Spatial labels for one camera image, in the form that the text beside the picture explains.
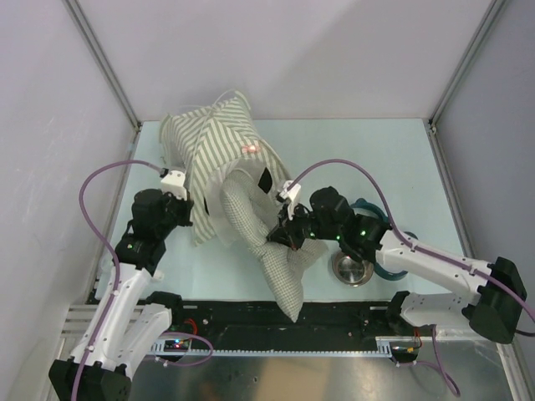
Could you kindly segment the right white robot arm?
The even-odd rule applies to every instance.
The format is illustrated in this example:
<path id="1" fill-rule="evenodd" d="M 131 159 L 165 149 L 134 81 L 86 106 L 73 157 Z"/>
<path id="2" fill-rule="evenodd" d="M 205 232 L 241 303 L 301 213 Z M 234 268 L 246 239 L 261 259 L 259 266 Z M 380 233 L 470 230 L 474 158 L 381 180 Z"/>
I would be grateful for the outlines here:
<path id="1" fill-rule="evenodd" d="M 509 344 L 526 308 L 527 291 L 516 265 L 455 256 L 429 247 L 394 224 L 358 214 L 332 186 L 315 191 L 310 205 L 299 203 L 299 185 L 282 190 L 278 223 L 267 238 L 293 250 L 307 240 L 336 241 L 340 250 L 363 266 L 394 267 L 444 287 L 446 293 L 423 296 L 398 292 L 386 314 L 398 335 L 414 327 L 456 325 L 466 320 L 476 334 Z"/>

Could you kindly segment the striped green white pet tent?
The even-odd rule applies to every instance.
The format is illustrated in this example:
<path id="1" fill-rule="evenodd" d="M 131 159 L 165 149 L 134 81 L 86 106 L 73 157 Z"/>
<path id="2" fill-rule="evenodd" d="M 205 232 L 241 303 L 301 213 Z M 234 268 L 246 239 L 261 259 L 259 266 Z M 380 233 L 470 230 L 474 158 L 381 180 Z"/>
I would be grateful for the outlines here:
<path id="1" fill-rule="evenodd" d="M 273 199 L 291 175 L 281 158 L 257 131 L 251 107 L 242 93 L 211 120 L 207 134 L 189 164 L 178 163 L 170 152 L 166 136 L 170 128 L 168 114 L 160 122 L 159 142 L 166 167 L 186 171 L 186 186 L 194 201 L 191 211 L 192 240 L 199 246 L 218 234 L 232 234 L 222 215 L 219 191 L 222 182 L 235 169 L 245 170 L 257 185 Z"/>

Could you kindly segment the green checked cushion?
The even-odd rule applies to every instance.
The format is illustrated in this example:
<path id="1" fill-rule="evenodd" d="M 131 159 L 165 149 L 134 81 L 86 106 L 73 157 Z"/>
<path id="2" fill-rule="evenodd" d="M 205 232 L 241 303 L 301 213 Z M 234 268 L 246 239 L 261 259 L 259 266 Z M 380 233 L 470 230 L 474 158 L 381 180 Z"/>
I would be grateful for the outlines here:
<path id="1" fill-rule="evenodd" d="M 224 180 L 220 201 L 231 227 L 260 262 L 277 305 L 296 322 L 303 307 L 303 274 L 327 252 L 327 246 L 323 241 L 306 240 L 294 251 L 270 242 L 268 234 L 278 223 L 278 205 L 240 170 Z"/>

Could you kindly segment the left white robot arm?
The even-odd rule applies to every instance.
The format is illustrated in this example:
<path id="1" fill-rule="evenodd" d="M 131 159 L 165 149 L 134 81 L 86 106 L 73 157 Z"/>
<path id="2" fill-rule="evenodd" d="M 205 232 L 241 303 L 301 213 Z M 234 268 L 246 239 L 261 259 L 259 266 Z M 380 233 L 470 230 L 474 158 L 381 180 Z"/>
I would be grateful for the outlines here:
<path id="1" fill-rule="evenodd" d="M 184 188 L 135 194 L 95 314 L 69 358 L 54 360 L 49 369 L 59 399 L 128 399 L 135 371 L 155 340 L 184 327 L 181 297 L 170 292 L 152 293 L 137 320 L 131 315 L 166 252 L 166 238 L 178 226 L 191 226 L 192 207 Z"/>

